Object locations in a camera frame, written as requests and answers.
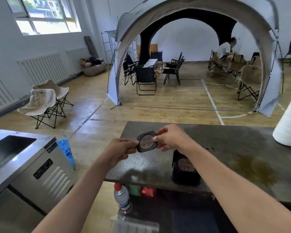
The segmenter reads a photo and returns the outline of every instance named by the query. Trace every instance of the forearm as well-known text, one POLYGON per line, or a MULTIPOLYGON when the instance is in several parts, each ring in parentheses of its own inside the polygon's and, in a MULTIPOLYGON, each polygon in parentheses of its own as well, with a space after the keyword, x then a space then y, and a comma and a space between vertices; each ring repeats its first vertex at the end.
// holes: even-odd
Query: forearm
POLYGON ((291 212, 191 141, 182 149, 239 233, 291 232, 291 212))
POLYGON ((83 178, 42 220, 33 233, 79 233, 95 200, 109 164, 99 157, 83 178))

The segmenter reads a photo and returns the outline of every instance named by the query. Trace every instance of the sink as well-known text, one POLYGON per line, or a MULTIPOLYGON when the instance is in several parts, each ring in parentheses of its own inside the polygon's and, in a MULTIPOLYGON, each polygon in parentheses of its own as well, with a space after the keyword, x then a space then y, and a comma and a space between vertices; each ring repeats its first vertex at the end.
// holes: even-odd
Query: sink
POLYGON ((0 140, 0 168, 36 141, 36 138, 9 135, 0 140))

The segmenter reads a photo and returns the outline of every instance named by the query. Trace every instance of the bottle label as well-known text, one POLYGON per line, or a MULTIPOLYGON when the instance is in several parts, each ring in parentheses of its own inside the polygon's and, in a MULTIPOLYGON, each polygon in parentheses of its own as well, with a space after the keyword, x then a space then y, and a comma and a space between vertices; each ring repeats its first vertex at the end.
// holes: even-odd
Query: bottle label
POLYGON ((125 203, 123 204, 118 204, 118 206, 121 208, 122 211, 126 211, 130 208, 131 202, 130 199, 128 199, 125 203))

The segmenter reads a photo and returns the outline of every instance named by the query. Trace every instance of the person's left hand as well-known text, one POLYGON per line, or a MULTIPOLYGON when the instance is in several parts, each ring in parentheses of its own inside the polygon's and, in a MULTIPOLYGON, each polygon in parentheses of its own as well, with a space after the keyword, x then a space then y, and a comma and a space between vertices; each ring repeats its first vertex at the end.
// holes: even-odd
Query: person's left hand
POLYGON ((108 162, 110 168, 114 168, 118 162, 127 159, 129 154, 136 153, 137 145, 139 141, 113 139, 100 156, 108 162))

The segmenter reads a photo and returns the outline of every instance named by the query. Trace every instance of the blue bag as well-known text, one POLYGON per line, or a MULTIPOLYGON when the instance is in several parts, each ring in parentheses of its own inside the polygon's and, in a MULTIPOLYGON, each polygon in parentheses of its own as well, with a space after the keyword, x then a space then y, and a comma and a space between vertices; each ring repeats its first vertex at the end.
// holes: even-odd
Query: blue bag
POLYGON ((61 135, 61 141, 57 141, 57 145, 59 146, 63 154, 66 156, 66 158, 68 159, 72 168, 75 170, 74 158, 72 156, 69 140, 66 139, 66 137, 67 137, 66 135, 61 135))

